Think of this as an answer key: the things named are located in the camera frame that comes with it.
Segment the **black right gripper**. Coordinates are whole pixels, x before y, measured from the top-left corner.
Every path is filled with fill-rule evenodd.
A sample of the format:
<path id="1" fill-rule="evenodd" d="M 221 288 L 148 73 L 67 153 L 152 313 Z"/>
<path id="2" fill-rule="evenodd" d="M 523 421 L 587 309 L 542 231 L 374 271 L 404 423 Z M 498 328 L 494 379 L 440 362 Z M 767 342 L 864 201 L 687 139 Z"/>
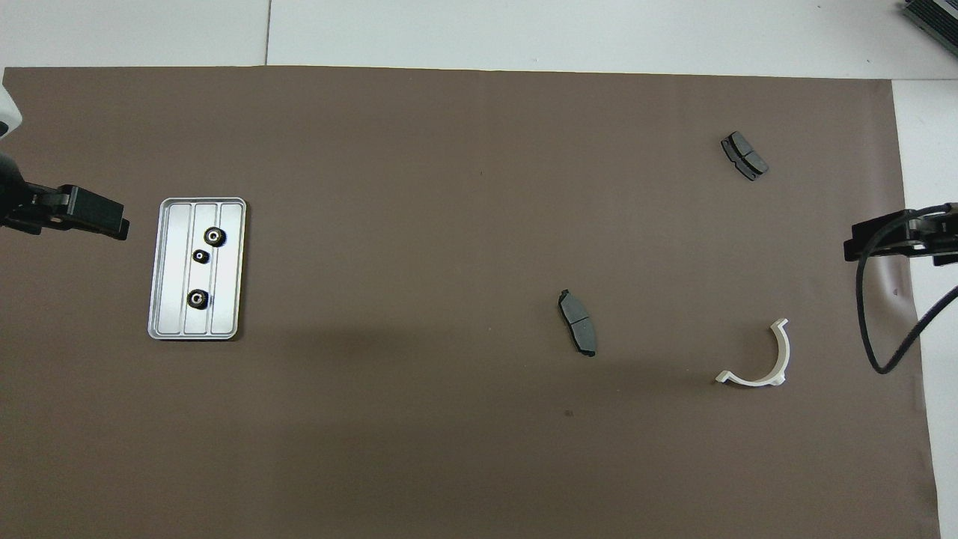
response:
<path id="1" fill-rule="evenodd" d="M 893 222 L 901 221 L 881 236 L 871 250 L 871 256 L 935 255 L 932 263 L 943 267 L 958 262 L 957 254 L 957 204 L 949 202 L 937 206 L 934 211 L 919 216 L 915 212 L 909 224 L 903 219 L 908 212 L 893 212 L 873 219 L 866 219 L 851 227 L 851 237 L 844 242 L 844 260 L 858 261 L 873 238 Z"/>

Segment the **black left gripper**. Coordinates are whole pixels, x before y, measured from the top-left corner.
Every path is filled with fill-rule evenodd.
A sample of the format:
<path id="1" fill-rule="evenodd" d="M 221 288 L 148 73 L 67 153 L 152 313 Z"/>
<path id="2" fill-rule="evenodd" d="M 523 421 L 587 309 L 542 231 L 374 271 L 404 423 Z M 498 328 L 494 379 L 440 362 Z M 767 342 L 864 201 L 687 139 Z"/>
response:
<path id="1" fill-rule="evenodd" d="M 66 204 L 66 217 L 61 205 Z M 129 236 L 124 205 L 85 188 L 66 185 L 58 189 L 24 180 L 13 157 L 1 153 L 1 226 L 25 234 L 41 235 L 45 228 L 71 228 L 102 234 L 117 241 Z"/>

